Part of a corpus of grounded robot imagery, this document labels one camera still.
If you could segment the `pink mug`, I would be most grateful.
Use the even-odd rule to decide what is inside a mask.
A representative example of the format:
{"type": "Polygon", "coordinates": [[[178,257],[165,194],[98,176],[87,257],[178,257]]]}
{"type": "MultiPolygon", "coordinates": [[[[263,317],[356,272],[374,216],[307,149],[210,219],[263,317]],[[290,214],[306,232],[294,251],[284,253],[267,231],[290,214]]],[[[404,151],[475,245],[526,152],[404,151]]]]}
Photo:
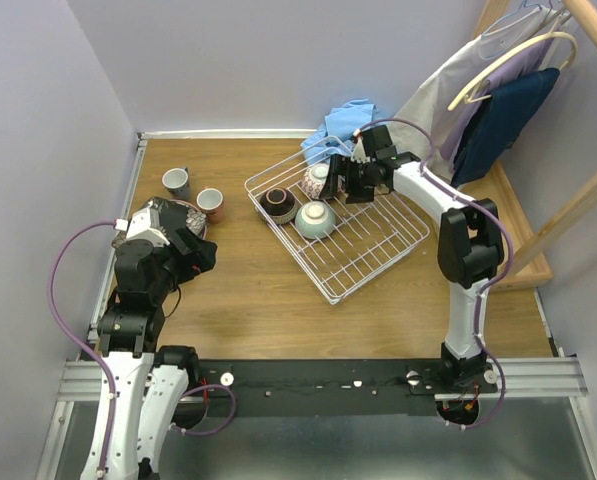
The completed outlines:
{"type": "Polygon", "coordinates": [[[205,188],[196,197],[197,207],[207,216],[212,224],[218,224],[225,218],[224,196],[216,188],[205,188]]]}

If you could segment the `grey mug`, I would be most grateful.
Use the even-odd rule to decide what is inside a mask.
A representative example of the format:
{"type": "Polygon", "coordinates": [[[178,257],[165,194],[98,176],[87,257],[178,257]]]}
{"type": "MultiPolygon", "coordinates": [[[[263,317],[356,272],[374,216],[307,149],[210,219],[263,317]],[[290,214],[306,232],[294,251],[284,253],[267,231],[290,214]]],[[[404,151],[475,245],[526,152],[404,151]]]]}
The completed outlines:
{"type": "Polygon", "coordinates": [[[177,200],[189,201],[191,188],[187,168],[173,168],[162,175],[162,184],[170,196],[177,200]]]}

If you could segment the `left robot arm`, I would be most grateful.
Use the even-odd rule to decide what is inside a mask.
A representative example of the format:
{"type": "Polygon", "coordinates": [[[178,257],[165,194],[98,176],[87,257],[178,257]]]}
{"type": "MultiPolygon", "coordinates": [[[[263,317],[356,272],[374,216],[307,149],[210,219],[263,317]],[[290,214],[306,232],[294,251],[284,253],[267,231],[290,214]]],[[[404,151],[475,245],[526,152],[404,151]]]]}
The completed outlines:
{"type": "Polygon", "coordinates": [[[214,268],[217,246],[187,228],[156,246],[132,239],[115,252],[116,289],[98,325],[105,363],[84,479],[138,479],[159,470],[176,403],[200,380],[194,348],[160,347],[163,303],[214,268]]]}

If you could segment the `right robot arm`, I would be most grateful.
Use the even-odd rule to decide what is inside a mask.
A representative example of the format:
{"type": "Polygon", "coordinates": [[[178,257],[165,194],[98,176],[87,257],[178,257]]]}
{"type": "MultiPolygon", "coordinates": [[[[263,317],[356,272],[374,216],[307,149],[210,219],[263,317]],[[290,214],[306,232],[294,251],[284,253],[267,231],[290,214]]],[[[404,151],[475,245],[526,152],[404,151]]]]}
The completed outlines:
{"type": "Polygon", "coordinates": [[[504,259],[495,203],[465,197],[411,153],[358,163],[334,154],[322,194],[343,186],[346,202],[368,203],[385,187],[412,200],[438,227],[437,262],[450,286],[449,327],[441,344],[438,379],[458,392],[487,369],[482,333],[492,281],[504,259]]]}

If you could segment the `black square plate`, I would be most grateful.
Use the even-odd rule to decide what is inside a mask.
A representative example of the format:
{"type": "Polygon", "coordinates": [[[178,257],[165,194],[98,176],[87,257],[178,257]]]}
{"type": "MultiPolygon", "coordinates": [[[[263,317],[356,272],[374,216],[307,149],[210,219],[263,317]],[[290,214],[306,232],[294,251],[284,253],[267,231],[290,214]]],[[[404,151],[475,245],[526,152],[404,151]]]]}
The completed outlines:
{"type": "Polygon", "coordinates": [[[202,222],[204,220],[208,222],[207,216],[202,211],[191,203],[182,200],[153,196],[142,207],[153,207],[159,211],[160,224],[165,235],[185,227],[200,238],[198,233],[202,222]]]}

